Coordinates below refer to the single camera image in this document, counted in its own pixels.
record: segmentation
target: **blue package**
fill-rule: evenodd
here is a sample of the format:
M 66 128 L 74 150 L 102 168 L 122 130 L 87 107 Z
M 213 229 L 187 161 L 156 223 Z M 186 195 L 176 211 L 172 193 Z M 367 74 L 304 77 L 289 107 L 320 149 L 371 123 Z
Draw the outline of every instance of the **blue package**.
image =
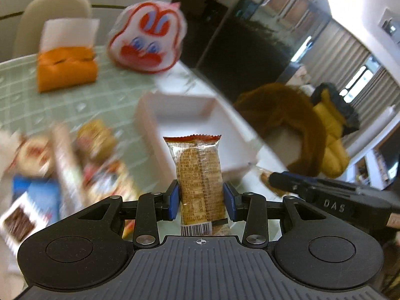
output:
M 15 176 L 13 201 L 27 192 L 29 198 L 49 219 L 49 225 L 60 220 L 60 186 L 54 179 L 29 179 Z

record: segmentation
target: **table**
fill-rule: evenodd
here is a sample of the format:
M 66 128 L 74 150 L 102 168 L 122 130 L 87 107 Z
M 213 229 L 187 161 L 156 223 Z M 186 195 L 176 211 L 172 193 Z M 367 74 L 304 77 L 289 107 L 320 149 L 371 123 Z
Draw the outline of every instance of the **table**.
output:
M 36 86 L 36 56 L 30 55 L 0 63 L 0 123 L 2 129 L 20 130 L 28 135 L 45 132 L 53 121 L 65 121 L 73 134 L 80 125 L 93 118 L 101 118 L 112 127 L 124 141 L 126 149 L 123 160 L 129 172 L 143 193 L 156 191 L 158 179 L 153 170 L 153 156 L 149 154 L 139 131 L 135 128 L 134 114 L 137 102 L 147 91 L 159 90 L 170 94 L 214 96 L 227 109 L 245 140 L 258 150 L 258 165 L 271 171 L 284 171 L 285 166 L 275 154 L 261 141 L 253 129 L 236 113 L 233 107 L 205 80 L 182 63 L 170 71 L 157 75 L 144 75 L 116 68 L 110 63 L 103 47 L 96 48 L 99 73 L 97 82 L 92 85 L 74 87 L 51 93 L 38 94 Z M 239 192 L 255 192 L 268 200 L 280 200 L 259 180 L 254 172 L 234 181 Z M 0 186 L 0 212 L 10 204 L 11 188 Z M 270 240 L 280 235 L 277 220 L 269 223 Z M 243 235 L 245 223 L 236 223 L 232 228 L 239 238 Z M 179 221 L 159 222 L 161 240 L 167 234 L 179 234 Z M 5 254 L 4 242 L 0 240 L 0 290 L 1 273 L 7 268 L 10 256 Z

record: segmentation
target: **brown fur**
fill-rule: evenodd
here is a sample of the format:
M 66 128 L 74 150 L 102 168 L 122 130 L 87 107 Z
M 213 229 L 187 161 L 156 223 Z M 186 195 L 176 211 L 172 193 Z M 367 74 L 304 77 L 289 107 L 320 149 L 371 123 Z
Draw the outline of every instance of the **brown fur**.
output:
M 234 104 L 261 138 L 287 125 L 303 136 L 300 158 L 287 166 L 290 172 L 317 176 L 321 171 L 327 134 L 308 97 L 280 83 L 242 93 Z

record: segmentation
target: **barcode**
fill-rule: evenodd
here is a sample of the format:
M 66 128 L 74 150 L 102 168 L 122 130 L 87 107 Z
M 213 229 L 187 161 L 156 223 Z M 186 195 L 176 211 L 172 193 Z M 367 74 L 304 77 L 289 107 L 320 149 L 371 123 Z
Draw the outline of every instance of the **barcode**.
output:
M 213 225 L 211 222 L 180 226 L 181 236 L 211 236 L 212 234 Z

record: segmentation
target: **ceiling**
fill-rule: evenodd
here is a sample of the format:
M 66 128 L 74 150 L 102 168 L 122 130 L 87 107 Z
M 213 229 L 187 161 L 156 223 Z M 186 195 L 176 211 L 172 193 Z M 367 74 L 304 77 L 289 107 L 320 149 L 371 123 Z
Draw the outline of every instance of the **ceiling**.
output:
M 400 48 L 380 22 L 386 9 L 400 14 L 400 0 L 328 0 L 332 17 L 355 35 L 400 82 Z

